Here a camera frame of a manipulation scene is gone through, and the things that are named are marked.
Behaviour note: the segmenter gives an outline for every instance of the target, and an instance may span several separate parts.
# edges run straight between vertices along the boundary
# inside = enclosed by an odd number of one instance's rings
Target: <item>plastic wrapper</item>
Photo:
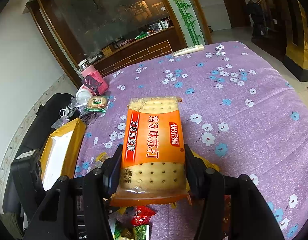
[[[131,223],[134,227],[148,224],[150,221],[151,216],[155,215],[156,212],[151,210],[145,206],[138,206],[136,207],[136,213],[131,220]]]
[[[177,97],[132,99],[128,105],[113,206],[167,204],[187,197]]]

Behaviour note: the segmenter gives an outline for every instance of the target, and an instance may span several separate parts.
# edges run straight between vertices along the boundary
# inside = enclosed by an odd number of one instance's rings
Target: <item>wall trim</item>
[[[36,117],[35,113],[38,111],[38,107],[40,105],[44,105],[51,98],[52,95],[58,92],[59,87],[66,78],[66,74],[63,74],[57,81],[53,83],[53,85],[49,89],[44,92],[44,94],[39,98],[39,100],[34,104],[34,106],[25,116],[7,147],[7,150],[3,157],[3,161],[0,166],[0,214],[3,213],[3,199],[6,183],[10,172],[11,163],[15,158],[16,152],[27,130],[29,129],[30,125]]]

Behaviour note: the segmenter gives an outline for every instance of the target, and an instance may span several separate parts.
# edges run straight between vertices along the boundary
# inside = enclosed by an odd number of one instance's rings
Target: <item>candy wrapper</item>
[[[135,216],[132,218],[131,223],[134,227],[148,224],[151,216],[156,212],[145,206],[137,206]]]
[[[135,240],[149,240],[150,225],[141,225],[133,228]]]

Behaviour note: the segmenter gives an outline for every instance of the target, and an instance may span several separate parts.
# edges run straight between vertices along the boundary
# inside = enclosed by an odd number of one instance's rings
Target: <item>pink cloth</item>
[[[103,77],[97,70],[94,72],[91,72],[89,75],[92,78],[94,78],[96,81],[102,83],[102,85],[100,85],[100,87],[97,90],[100,93],[100,95],[103,95],[106,92],[106,90],[109,88],[109,85],[107,85],[107,83],[105,82],[105,80],[103,79]]]

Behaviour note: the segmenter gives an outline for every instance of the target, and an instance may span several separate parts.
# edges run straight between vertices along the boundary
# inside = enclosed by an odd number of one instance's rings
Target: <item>purple bedspread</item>
[[[263,58],[238,41],[179,57],[167,55],[105,77],[110,103],[87,127],[75,176],[101,152],[123,142],[130,98],[179,96],[184,141],[224,175],[248,174],[268,202],[285,238],[308,218],[308,109]],[[201,205],[153,205],[151,239],[193,239]]]

